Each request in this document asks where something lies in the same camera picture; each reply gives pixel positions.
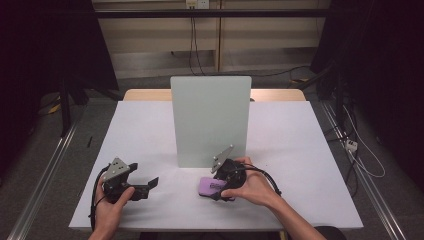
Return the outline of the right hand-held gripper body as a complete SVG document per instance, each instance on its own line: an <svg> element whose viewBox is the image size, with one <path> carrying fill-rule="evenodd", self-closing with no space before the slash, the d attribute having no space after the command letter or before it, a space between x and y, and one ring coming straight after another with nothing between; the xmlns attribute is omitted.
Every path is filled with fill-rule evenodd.
<svg viewBox="0 0 424 240"><path fill-rule="evenodd" d="M242 163L230 159L230 153L234 146L228 148L213 157L211 173L214 179L225 181L223 189L237 189L244 185L247 174Z"/></svg>

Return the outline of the frosted glass whiteboard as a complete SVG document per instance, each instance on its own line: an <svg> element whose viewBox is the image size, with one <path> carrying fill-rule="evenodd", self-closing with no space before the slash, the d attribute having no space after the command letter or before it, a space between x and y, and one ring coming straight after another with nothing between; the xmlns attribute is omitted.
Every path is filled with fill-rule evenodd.
<svg viewBox="0 0 424 240"><path fill-rule="evenodd" d="M246 153L249 76L173 76L170 79L178 165L210 168L213 157L232 147Z"/></svg>

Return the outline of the black metal stand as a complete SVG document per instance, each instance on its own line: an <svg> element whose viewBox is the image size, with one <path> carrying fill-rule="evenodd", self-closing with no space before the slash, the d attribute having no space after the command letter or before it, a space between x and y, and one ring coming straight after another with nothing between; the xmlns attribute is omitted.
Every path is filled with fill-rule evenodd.
<svg viewBox="0 0 424 240"><path fill-rule="evenodd" d="M89 98L85 93L82 81L76 76L63 77L60 80L59 93L62 111L61 136L65 137L72 124L69 98L72 98L76 105L85 105Z"/></svg>

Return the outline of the black horizontal bar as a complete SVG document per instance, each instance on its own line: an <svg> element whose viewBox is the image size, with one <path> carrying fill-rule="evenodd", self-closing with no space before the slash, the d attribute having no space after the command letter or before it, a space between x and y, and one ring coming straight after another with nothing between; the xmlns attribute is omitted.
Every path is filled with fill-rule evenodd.
<svg viewBox="0 0 424 240"><path fill-rule="evenodd" d="M330 10L295 9L295 10L96 10L98 18L253 18L253 17L327 17Z"/></svg>

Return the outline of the purple eraser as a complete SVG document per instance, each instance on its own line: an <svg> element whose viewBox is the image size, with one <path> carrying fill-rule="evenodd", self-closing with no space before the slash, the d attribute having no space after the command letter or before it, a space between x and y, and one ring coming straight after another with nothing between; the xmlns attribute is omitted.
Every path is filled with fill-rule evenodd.
<svg viewBox="0 0 424 240"><path fill-rule="evenodd" d="M213 194L220 192L226 185L226 181L202 177L198 186L198 194L203 197L211 197Z"/></svg>

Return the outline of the black curtain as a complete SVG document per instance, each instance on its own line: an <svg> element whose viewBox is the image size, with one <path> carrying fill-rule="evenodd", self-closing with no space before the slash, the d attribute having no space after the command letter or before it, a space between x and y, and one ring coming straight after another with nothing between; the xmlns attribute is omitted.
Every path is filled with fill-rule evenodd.
<svg viewBox="0 0 424 240"><path fill-rule="evenodd" d="M330 0L311 70L334 66L424 192L424 0Z"/></svg>
<svg viewBox="0 0 424 240"><path fill-rule="evenodd" d="M34 126L41 98L67 87L116 90L92 0L0 0L0 176Z"/></svg>

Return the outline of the person's left hand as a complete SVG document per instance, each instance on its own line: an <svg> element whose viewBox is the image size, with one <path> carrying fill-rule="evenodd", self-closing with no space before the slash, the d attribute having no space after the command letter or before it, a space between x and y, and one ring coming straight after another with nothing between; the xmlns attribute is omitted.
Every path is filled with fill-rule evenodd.
<svg viewBox="0 0 424 240"><path fill-rule="evenodd" d="M106 198L101 186L96 190L96 223L94 231L116 232L120 224L123 208L132 197L135 189L129 187L124 191L116 203L110 203Z"/></svg>

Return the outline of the white wall outlet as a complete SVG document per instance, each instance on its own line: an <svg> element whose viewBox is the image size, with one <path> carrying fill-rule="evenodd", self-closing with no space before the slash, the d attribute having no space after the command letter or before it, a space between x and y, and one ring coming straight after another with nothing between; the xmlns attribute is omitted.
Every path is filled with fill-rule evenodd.
<svg viewBox="0 0 424 240"><path fill-rule="evenodd" d="M209 9L209 0L186 0L187 9Z"/></svg>

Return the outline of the metal floor rail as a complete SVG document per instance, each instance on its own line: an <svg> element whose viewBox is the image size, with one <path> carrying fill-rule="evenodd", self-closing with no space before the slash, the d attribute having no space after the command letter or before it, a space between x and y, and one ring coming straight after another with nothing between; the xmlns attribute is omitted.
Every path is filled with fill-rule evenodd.
<svg viewBox="0 0 424 240"><path fill-rule="evenodd" d="M4 210L12 228L5 240L25 240L45 199L54 175L72 141L78 122L40 122L7 178Z"/></svg>
<svg viewBox="0 0 424 240"><path fill-rule="evenodd" d="M335 110L328 102L322 102L321 105L330 124L334 128L336 136L340 140L343 150L347 154L347 157L353 166L358 181L361 183L364 191L366 192L390 239L407 240L398 220L383 198L383 195L380 193L377 185L374 183L375 176L369 174L361 159L359 157L355 157L354 154L346 148L347 139L342 140L342 137L346 136L346 133L336 124Z"/></svg>

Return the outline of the person's right hand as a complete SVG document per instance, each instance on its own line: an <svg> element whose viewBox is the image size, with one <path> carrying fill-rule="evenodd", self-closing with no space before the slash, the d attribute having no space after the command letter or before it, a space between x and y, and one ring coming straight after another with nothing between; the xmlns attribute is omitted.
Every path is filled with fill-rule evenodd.
<svg viewBox="0 0 424 240"><path fill-rule="evenodd" d="M246 174L246 181L240 188L224 190L221 196L243 198L253 204L272 208L283 202L262 173L248 169Z"/></svg>

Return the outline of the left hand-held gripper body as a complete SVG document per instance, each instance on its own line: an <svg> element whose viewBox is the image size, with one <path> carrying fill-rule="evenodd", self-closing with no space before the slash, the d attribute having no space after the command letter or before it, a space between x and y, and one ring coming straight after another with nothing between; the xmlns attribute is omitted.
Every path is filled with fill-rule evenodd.
<svg viewBox="0 0 424 240"><path fill-rule="evenodd" d="M123 160L116 157L110 164L106 174L103 176L103 191L106 198L111 203L116 203L124 191L132 185L128 182L130 172L129 166ZM143 185L133 185L135 189L131 201L139 201L141 199L147 199L149 191L142 189Z"/></svg>

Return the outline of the wooden table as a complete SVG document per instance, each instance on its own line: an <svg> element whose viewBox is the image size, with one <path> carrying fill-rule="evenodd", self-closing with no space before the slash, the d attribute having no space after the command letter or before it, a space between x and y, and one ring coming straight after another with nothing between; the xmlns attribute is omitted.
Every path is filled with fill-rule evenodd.
<svg viewBox="0 0 424 240"><path fill-rule="evenodd" d="M298 89L252 89L250 97L254 101L305 101ZM124 95L124 101L171 101L170 89L130 89Z"/></svg>

